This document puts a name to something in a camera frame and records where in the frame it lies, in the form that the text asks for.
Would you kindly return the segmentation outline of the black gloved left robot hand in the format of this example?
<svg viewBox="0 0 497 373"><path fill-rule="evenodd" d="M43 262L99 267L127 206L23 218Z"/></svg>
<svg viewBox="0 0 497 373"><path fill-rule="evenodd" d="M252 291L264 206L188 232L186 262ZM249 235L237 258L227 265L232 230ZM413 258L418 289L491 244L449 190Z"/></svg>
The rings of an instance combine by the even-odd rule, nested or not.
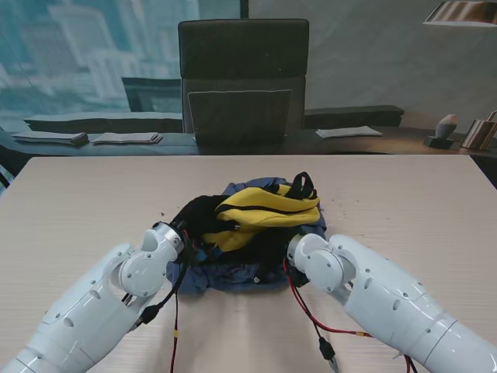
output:
<svg viewBox="0 0 497 373"><path fill-rule="evenodd" d="M207 233L218 233L224 223L217 220L216 208L226 199L223 195L201 195L188 204L169 223L173 228L186 234L193 242L200 243Z"/></svg>

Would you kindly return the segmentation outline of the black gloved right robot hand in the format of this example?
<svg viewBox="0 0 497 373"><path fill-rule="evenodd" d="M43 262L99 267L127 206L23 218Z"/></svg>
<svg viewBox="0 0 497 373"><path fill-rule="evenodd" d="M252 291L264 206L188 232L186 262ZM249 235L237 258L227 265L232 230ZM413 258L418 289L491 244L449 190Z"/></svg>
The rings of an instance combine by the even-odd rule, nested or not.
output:
<svg viewBox="0 0 497 373"><path fill-rule="evenodd" d="M285 284L283 262L295 237L304 235L302 228L268 228L257 234L248 244L248 261L256 266L253 281L257 285Z"/></svg>

